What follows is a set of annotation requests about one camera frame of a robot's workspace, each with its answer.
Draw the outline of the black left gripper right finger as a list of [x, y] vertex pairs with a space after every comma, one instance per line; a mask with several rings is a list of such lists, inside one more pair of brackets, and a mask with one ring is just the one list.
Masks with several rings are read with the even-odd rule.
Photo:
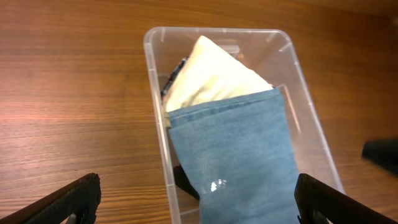
[[304, 173], [298, 176], [295, 201], [300, 212], [298, 220], [304, 224], [397, 224]]

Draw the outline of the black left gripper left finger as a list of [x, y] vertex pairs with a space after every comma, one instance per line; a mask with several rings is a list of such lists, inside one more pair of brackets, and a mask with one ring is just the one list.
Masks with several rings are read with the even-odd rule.
[[4, 224], [90, 223], [101, 202], [100, 177], [89, 173], [1, 219]]

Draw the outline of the blue jeans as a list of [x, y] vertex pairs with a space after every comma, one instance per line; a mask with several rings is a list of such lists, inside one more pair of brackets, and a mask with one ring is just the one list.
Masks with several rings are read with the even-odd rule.
[[202, 223], [297, 223], [299, 176], [279, 89], [170, 112]]

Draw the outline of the cream cloth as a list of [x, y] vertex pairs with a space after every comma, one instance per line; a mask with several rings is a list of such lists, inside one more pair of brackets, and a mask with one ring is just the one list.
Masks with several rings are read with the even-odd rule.
[[165, 125], [171, 127], [169, 113], [172, 111], [273, 88], [209, 38], [200, 36], [185, 66], [162, 98]]

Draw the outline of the plaid cloth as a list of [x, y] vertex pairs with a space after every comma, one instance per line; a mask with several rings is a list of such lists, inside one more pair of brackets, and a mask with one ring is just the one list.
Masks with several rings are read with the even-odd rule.
[[163, 89], [160, 92], [161, 98], [164, 98], [167, 95], [173, 82], [177, 78], [181, 69], [185, 66], [187, 60], [188, 60], [188, 57], [182, 58], [181, 61], [179, 62], [179, 64], [173, 69], [172, 73], [168, 77], [166, 84], [164, 85]]

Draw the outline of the black cloth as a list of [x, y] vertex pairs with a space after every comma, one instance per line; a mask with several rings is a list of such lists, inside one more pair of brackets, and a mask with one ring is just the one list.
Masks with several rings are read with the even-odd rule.
[[191, 195], [196, 200], [200, 199], [198, 192], [191, 185], [182, 166], [175, 166], [173, 168], [174, 182], [177, 187], [182, 189], [187, 194]]

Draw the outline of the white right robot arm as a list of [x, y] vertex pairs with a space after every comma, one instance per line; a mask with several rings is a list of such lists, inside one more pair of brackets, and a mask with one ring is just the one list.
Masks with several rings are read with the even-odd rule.
[[397, 139], [366, 141], [362, 157], [397, 175]]

